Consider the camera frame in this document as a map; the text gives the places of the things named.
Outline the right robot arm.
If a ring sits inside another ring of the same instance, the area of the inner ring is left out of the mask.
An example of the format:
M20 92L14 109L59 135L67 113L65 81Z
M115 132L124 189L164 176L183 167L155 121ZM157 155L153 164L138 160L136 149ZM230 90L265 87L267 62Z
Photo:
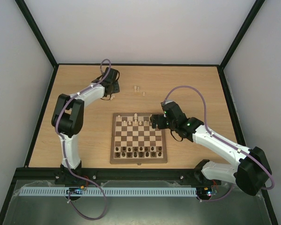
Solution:
M193 143L202 145L227 161L218 164L209 160L195 172L197 182L221 180L237 185L243 192L255 196L272 179L272 171L264 151L237 144L211 130L195 117L188 118L174 101L162 104L163 113L150 116L152 128L169 129Z

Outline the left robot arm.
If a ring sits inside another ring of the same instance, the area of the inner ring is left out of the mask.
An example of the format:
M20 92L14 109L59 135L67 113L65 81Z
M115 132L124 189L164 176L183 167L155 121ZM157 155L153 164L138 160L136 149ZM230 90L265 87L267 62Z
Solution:
M94 101L119 93L120 72L107 67L101 76L83 90L58 96L51 124L57 132L62 146L62 165L75 170L81 166L78 152L78 134L82 129L84 109Z

